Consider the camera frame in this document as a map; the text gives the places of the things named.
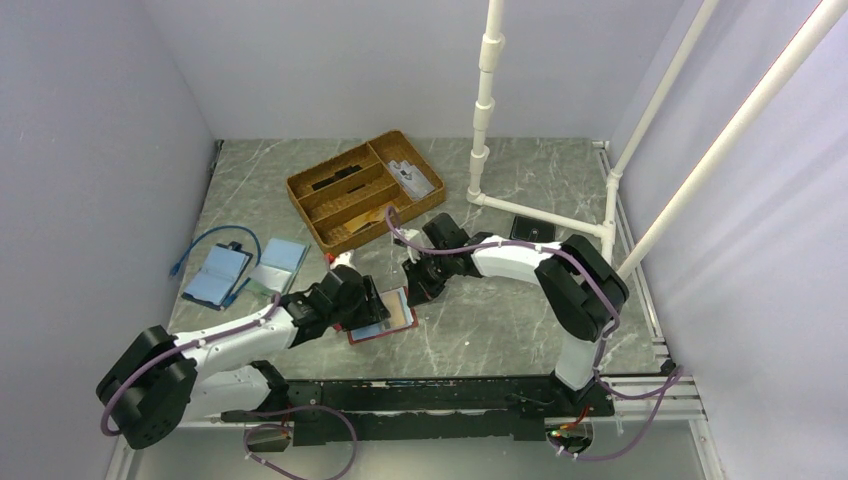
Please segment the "red leather card holder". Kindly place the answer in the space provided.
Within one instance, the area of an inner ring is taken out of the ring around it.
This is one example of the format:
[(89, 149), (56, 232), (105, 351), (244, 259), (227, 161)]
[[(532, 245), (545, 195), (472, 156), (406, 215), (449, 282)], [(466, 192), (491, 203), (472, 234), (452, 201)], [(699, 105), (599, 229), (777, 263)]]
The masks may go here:
[(416, 328), (419, 325), (418, 317), (415, 310), (408, 306), (407, 294), (405, 286), (380, 293), (379, 298), (385, 308), (381, 320), (347, 332), (348, 343), (356, 345)]

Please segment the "white VIP card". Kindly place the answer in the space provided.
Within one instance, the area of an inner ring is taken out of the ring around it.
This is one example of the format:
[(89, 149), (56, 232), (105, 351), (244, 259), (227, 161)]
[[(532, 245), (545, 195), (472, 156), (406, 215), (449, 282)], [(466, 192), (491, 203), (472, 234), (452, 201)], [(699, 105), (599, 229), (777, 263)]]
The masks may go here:
[(435, 190), (434, 185), (421, 170), (409, 161), (391, 160), (387, 166), (389, 172), (413, 201), (419, 201)]

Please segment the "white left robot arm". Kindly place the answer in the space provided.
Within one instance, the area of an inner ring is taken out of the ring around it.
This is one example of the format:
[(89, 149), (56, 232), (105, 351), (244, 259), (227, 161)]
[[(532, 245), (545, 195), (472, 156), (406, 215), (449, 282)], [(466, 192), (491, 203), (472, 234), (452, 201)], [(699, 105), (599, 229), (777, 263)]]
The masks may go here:
[(140, 450), (184, 420), (236, 410), (275, 419), (288, 394), (267, 355), (389, 315), (373, 278), (341, 265), (304, 291), (275, 294), (259, 311), (216, 327), (176, 334), (147, 328), (95, 389), (103, 405), (100, 430)]

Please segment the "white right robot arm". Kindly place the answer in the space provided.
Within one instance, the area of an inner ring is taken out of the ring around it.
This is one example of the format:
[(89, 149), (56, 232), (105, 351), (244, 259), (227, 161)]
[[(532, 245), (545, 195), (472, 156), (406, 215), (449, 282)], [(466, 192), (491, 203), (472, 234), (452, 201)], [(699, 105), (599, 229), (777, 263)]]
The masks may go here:
[(447, 213), (426, 223), (425, 247), (417, 232), (398, 228), (387, 209), (385, 221), (393, 240), (409, 254), (402, 267), (408, 304), (436, 299), (454, 276), (502, 277), (541, 288), (564, 329), (561, 354), (553, 375), (551, 401), (557, 411), (574, 415), (585, 407), (596, 385), (601, 343), (617, 325), (629, 297), (624, 280), (584, 236), (563, 242), (534, 243), (490, 232), (469, 235)]

